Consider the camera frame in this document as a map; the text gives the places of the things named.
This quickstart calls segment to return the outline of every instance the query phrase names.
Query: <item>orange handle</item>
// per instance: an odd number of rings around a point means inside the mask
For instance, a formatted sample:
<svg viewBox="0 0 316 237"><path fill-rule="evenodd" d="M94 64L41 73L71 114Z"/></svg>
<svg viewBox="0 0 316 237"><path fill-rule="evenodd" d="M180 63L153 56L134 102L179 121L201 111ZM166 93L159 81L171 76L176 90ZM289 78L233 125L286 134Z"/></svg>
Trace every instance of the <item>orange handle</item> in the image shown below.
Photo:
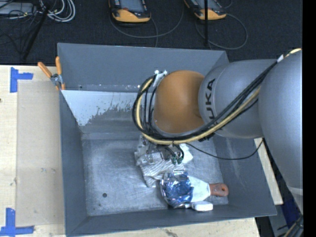
<svg viewBox="0 0 316 237"><path fill-rule="evenodd" d="M56 63L56 68L57 68L57 74L61 75L62 70L61 70L59 56L56 56L55 63Z"/></svg>
<svg viewBox="0 0 316 237"><path fill-rule="evenodd" d="M45 66L43 62L38 62L38 66L42 69L45 75L47 75L47 77L50 78L52 76L51 71L48 70L47 66Z"/></svg>
<svg viewBox="0 0 316 237"><path fill-rule="evenodd" d="M209 187L211 189L211 196L226 197L229 193L227 185L223 183L209 184Z"/></svg>

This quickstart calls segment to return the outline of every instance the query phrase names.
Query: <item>gray bin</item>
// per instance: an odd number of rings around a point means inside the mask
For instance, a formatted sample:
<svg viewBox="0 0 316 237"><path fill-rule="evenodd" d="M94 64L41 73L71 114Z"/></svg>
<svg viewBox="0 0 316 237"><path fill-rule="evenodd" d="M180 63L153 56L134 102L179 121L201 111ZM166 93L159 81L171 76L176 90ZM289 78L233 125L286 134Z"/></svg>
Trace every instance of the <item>gray bin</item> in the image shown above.
<svg viewBox="0 0 316 237"><path fill-rule="evenodd" d="M66 84L60 91L60 120L67 236L277 214L257 154L221 160L195 152L196 165L189 167L189 174L224 182L230 190L226 200L211 199L214 208L209 212L169 208L158 187L145 187L135 166L140 132L130 107L137 85L155 70L206 75L229 63L224 51L59 43L57 53ZM118 95L122 101L109 101ZM256 149L253 139L219 135L195 145L223 158L244 157Z"/></svg>

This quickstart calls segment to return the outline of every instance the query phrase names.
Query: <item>yellow device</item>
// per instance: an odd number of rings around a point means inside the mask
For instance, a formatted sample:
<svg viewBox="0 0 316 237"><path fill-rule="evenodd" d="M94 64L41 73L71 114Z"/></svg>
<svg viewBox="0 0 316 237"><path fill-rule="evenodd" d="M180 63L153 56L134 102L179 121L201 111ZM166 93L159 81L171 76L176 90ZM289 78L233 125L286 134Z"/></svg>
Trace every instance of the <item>yellow device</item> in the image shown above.
<svg viewBox="0 0 316 237"><path fill-rule="evenodd" d="M183 0L185 5L200 20L205 20L204 0ZM208 20L216 20L226 17L225 9L217 0L207 0Z"/></svg>
<svg viewBox="0 0 316 237"><path fill-rule="evenodd" d="M109 0L109 7L117 23L140 24L151 18L145 0Z"/></svg>

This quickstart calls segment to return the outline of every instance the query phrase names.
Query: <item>yellow cable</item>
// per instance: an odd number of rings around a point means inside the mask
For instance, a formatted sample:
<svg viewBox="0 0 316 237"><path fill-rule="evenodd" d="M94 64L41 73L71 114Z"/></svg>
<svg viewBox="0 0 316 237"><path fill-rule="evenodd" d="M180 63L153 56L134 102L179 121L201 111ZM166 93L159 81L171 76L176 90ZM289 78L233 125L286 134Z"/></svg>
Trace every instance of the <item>yellow cable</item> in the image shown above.
<svg viewBox="0 0 316 237"><path fill-rule="evenodd" d="M146 87L151 83L153 79L149 80L143 87L142 92L144 91L144 89L146 89ZM221 127L223 127L224 125L226 125L228 122L230 122L233 118L235 118L255 97L258 96L260 91L260 87L251 95L250 98L248 98L241 106L239 106L232 114L230 114L228 117L226 117L225 119L223 119L220 123L218 123L217 125L213 126L212 128L210 128L209 130L207 130L206 132L194 136L192 138L189 139L185 139L185 140L158 140L158 139L154 139L152 137L150 137L149 135L145 134L142 132L143 136L148 139L149 141L156 143L156 144L161 144L161 145L178 145L178 144L182 144L182 143L189 143L195 140L199 140L202 139L208 135L210 135L211 133L215 132L216 130L220 129ZM143 129L141 122L140 122L140 117L139 117L139 110L140 110L140 101L142 100L142 96L138 99L137 103L136 103L136 122L138 124L138 126L140 128Z"/></svg>

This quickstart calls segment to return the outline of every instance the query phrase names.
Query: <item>black floor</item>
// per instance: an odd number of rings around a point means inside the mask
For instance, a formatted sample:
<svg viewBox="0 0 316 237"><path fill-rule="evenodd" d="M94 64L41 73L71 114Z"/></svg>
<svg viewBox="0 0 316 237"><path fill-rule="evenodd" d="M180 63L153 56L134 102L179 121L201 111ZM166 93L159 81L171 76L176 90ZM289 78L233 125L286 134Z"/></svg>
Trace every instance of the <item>black floor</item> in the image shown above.
<svg viewBox="0 0 316 237"><path fill-rule="evenodd" d="M302 47L303 0L217 0L226 7L228 16L209 22L210 45L205 45L202 37L204 25L197 23L197 18L184 6L183 0L146 0L152 20L140 27L118 27L118 30L111 21L108 0L73 1L76 8L74 19L65 23L45 19L34 45L28 50L27 45L42 14L23 19L9 19L8 15L1 15L0 64L35 65L42 61L54 65L58 42L212 48L226 50L231 62L277 58L288 50ZM157 35L154 23L162 36L158 39L143 38ZM23 60L26 51L29 54Z"/></svg>

